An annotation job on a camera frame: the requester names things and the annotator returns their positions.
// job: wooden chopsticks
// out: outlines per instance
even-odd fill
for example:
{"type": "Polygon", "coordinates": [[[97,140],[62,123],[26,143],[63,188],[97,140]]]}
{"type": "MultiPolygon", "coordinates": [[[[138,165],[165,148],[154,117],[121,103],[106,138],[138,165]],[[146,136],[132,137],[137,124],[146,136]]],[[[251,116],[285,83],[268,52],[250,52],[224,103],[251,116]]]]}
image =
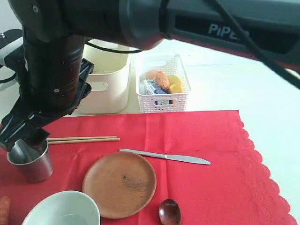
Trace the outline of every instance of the wooden chopsticks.
{"type": "Polygon", "coordinates": [[[69,143],[87,143],[87,142],[115,142],[119,141],[117,136],[100,137],[53,137],[48,138],[49,144],[69,144],[69,143]]]}

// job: white bowl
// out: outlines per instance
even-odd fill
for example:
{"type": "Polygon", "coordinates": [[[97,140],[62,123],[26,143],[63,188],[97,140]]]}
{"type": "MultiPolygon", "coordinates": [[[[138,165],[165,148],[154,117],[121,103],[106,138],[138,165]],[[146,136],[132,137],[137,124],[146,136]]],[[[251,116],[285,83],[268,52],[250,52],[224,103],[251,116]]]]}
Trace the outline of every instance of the white bowl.
{"type": "Polygon", "coordinates": [[[22,225],[100,225],[100,212],[88,195],[63,191],[37,204],[22,225]]]}

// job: knife handle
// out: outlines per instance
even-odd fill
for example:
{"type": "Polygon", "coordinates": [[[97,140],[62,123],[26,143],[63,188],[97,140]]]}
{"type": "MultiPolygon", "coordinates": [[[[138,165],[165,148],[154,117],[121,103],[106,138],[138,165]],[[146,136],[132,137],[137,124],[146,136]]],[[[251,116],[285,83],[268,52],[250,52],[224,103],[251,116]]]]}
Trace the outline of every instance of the knife handle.
{"type": "Polygon", "coordinates": [[[156,157],[156,158],[166,158],[165,154],[158,154],[158,153],[147,152],[147,151],[137,151],[137,150],[133,150],[133,149],[120,149],[120,151],[132,152],[135,154],[139,154],[139,155],[143,155],[143,156],[151,156],[151,157],[156,157]]]}

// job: spoon bowl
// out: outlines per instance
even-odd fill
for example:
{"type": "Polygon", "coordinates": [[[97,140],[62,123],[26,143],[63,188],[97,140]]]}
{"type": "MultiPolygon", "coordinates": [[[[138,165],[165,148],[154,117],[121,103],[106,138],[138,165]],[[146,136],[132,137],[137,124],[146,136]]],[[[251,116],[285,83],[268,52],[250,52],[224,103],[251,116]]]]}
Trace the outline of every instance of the spoon bowl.
{"type": "Polygon", "coordinates": [[[173,199],[165,199],[158,209],[159,219],[162,225],[180,225],[181,212],[179,205],[173,199]]]}

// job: white basket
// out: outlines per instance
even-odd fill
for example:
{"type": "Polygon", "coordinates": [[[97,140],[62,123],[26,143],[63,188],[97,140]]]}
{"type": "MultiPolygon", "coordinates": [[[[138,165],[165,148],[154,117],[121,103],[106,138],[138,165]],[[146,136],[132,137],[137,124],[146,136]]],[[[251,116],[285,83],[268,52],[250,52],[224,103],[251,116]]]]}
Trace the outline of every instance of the white basket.
{"type": "MultiPolygon", "coordinates": [[[[106,48],[129,50],[129,47],[94,40],[106,48]]],[[[130,55],[116,54],[85,45],[83,57],[92,62],[94,71],[87,78],[91,93],[81,101],[78,111],[88,114],[117,113],[124,109],[129,95],[130,55]]]]}
{"type": "Polygon", "coordinates": [[[178,112],[185,111],[188,94],[191,91],[181,58],[177,54],[148,54],[137,59],[136,63],[136,93],[139,97],[142,113],[178,112]],[[183,93],[146,95],[143,80],[149,70],[163,70],[167,75],[180,78],[183,93]],[[156,105],[156,101],[172,100],[170,105],[156,105]]]}

